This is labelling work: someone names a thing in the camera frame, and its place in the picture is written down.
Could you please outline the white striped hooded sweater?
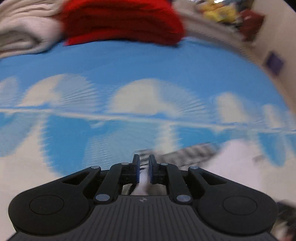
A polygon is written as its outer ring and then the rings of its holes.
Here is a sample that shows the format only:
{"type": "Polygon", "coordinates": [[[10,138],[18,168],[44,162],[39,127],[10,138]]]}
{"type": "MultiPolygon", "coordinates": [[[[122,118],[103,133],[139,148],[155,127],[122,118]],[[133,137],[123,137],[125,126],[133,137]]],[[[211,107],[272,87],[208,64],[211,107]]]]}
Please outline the white striped hooded sweater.
{"type": "Polygon", "coordinates": [[[124,195],[163,195],[165,187],[152,185],[148,178],[148,157],[154,155],[158,163],[169,163],[187,170],[191,166],[239,182],[259,191],[266,191],[280,205],[272,234],[279,240],[295,240],[295,159],[287,166],[270,164],[267,156],[255,144],[244,140],[227,141],[222,147],[213,143],[196,144],[172,152],[155,149],[136,150],[140,156],[140,182],[123,188],[124,195]]]}

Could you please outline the blue white patterned bedsheet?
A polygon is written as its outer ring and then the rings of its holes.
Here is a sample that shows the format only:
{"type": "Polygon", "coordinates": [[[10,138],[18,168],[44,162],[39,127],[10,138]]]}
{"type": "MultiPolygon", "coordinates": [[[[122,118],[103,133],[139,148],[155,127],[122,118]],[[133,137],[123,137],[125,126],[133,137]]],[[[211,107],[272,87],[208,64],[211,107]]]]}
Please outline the blue white patterned bedsheet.
{"type": "Polygon", "coordinates": [[[295,114],[261,67],[215,44],[56,45],[1,60],[1,240],[22,191],[135,153],[211,143],[213,173],[295,202],[295,114]]]}

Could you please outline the red folded blanket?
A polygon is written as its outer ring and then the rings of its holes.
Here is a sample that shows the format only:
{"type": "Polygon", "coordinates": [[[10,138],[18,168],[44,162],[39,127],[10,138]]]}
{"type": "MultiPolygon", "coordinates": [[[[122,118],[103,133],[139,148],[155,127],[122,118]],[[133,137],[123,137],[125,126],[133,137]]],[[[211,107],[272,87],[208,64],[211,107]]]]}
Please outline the red folded blanket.
{"type": "Polygon", "coordinates": [[[115,39],[175,45],[185,35],[169,1],[66,1],[61,21],[67,45],[115,39]]]}

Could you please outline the yellow plush toys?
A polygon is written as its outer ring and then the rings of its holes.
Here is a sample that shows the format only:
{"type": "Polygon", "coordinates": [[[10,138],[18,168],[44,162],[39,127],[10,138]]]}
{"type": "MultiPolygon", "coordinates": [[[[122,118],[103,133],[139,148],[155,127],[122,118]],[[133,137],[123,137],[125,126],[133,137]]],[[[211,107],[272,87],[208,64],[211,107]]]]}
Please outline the yellow plush toys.
{"type": "Polygon", "coordinates": [[[225,1],[204,1],[196,4],[195,9],[205,19],[215,23],[233,24],[240,18],[236,4],[227,4],[225,1]]]}

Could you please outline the cream folded blanket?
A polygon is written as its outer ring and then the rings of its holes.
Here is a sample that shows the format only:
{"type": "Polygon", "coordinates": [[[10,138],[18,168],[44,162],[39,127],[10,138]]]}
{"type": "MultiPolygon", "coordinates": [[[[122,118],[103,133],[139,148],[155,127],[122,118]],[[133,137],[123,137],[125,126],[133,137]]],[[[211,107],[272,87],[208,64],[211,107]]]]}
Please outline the cream folded blanket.
{"type": "Polygon", "coordinates": [[[62,38],[64,1],[2,1],[1,58],[47,51],[62,38]]]}

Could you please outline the purple box by wall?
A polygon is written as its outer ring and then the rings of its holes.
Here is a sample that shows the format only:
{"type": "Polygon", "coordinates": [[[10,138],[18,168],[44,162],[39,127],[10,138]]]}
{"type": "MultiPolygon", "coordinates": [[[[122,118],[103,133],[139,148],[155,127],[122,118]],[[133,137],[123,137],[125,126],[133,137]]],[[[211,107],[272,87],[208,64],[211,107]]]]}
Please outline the purple box by wall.
{"type": "Polygon", "coordinates": [[[270,51],[264,62],[264,66],[274,75],[278,76],[284,65],[283,59],[274,51],[270,51]]]}

